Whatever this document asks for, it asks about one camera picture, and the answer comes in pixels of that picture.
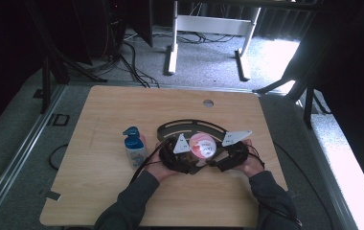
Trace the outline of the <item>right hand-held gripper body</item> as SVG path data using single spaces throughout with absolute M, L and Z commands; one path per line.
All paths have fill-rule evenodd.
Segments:
M 222 172 L 233 169 L 246 160 L 249 151 L 243 140 L 251 134 L 251 130 L 226 132 L 216 156 L 216 166 Z

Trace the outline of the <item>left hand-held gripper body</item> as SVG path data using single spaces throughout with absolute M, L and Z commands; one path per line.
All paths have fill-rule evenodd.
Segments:
M 164 141 L 159 151 L 162 163 L 169 169 L 179 173 L 196 174 L 198 160 L 193 153 L 184 134 L 172 136 Z

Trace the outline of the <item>round jar with pink lid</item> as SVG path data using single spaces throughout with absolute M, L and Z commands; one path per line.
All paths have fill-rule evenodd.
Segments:
M 200 132 L 189 140 L 190 157 L 195 160 L 208 160 L 216 153 L 216 141 L 208 134 Z

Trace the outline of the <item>black slotted corner shelf tray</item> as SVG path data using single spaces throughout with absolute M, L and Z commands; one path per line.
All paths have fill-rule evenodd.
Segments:
M 178 137 L 180 134 L 184 134 L 189 143 L 190 138 L 200 132 L 210 135 L 216 141 L 216 153 L 212 158 L 208 159 L 214 160 L 217 156 L 217 149 L 221 146 L 221 142 L 227 132 L 221 126 L 195 119 L 176 120 L 159 126 L 157 128 L 157 137 L 160 141 L 165 141 L 172 136 Z M 198 160 L 196 166 L 199 168 L 199 171 L 207 166 L 206 161 Z

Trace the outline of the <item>white bottle with blue cap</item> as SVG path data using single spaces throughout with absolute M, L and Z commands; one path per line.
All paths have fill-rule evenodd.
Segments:
M 125 151 L 132 169 L 138 169 L 146 160 L 148 152 L 144 142 L 136 136 L 125 138 Z

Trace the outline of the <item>pink bottle with blue cap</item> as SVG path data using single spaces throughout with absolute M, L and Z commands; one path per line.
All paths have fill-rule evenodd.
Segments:
M 144 149 L 146 147 L 146 138 L 140 133 L 138 127 L 130 126 L 123 132 L 125 135 L 125 147 L 130 150 Z

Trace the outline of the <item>person's left hand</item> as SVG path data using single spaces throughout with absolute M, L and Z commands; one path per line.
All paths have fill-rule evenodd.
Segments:
M 159 183 L 177 174 L 177 172 L 168 169 L 160 162 L 158 150 L 150 157 L 148 164 L 145 166 L 145 171 L 152 174 Z

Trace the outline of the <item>person's right hand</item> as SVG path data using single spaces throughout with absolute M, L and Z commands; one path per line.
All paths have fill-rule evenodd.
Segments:
M 236 170 L 241 171 L 247 177 L 252 177 L 263 172 L 264 166 L 262 165 L 258 152 L 253 147 L 252 141 L 250 139 L 246 139 L 243 140 L 243 144 L 247 147 L 249 155 L 242 164 L 236 167 Z

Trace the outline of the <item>black metal stand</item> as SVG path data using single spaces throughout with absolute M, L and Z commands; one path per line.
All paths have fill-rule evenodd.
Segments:
M 44 56 L 44 59 L 42 60 L 41 114 L 44 114 L 52 104 L 51 75 L 54 75 L 60 86 L 66 85 L 70 81 L 65 65 L 69 65 L 91 81 L 106 82 L 105 79 L 91 74 L 79 64 L 75 63 L 57 48 L 43 22 L 41 13 L 34 0 L 19 0 L 19 2 L 26 9 L 27 15 L 32 20 L 29 24 L 29 30 L 34 37 L 41 54 Z
M 290 81 L 294 81 L 294 84 L 286 94 L 286 97 L 290 101 L 296 102 L 303 94 L 306 94 L 303 120 L 308 128 L 312 128 L 311 114 L 313 100 L 315 99 L 314 90 L 316 88 L 316 77 L 317 75 L 312 67 L 307 67 L 305 70 L 296 70 L 294 67 L 287 66 L 283 76 L 279 80 L 267 85 L 266 87 L 255 89 L 254 93 L 266 94 Z

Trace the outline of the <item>black rectangular floor marker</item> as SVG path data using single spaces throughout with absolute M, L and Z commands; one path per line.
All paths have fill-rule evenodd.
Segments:
M 49 118 L 47 125 L 52 127 L 66 127 L 69 121 L 70 121 L 69 115 L 53 113 Z

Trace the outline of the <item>dark curtain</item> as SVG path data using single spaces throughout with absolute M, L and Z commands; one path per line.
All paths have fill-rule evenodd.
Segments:
M 0 116 L 22 84 L 40 69 L 41 54 L 28 30 L 22 0 L 0 0 Z
M 324 54 L 313 86 L 321 91 L 364 173 L 364 0 L 322 0 L 310 28 Z

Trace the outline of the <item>dark equipment cabinet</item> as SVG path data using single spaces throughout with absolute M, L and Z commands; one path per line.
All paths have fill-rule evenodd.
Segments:
M 73 0 L 88 56 L 118 58 L 125 31 L 152 46 L 153 0 Z

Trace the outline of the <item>white desk frame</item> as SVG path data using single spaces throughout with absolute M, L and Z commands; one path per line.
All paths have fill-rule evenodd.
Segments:
M 182 15 L 178 12 L 178 1 L 173 1 L 172 13 L 172 44 L 167 73 L 176 72 L 178 54 L 177 36 L 179 32 L 194 32 L 216 35 L 243 36 L 244 42 L 241 49 L 235 51 L 235 60 L 238 66 L 241 81 L 250 80 L 250 68 L 246 65 L 247 51 L 255 32 L 261 7 L 256 7 L 249 19 L 230 19 L 206 16 Z

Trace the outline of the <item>metal floor rail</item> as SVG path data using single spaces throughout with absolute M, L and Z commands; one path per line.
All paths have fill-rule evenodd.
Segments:
M 19 148 L 15 151 L 14 156 L 0 176 L 0 205 L 9 192 L 11 185 L 15 178 L 20 173 L 23 165 L 25 164 L 28 156 L 30 155 L 37 139 L 39 138 L 44 127 L 52 116 L 57 103 L 59 102 L 66 85 L 58 85 L 52 95 L 52 99 L 45 109 L 45 111 L 36 117 L 29 133 L 20 144 Z

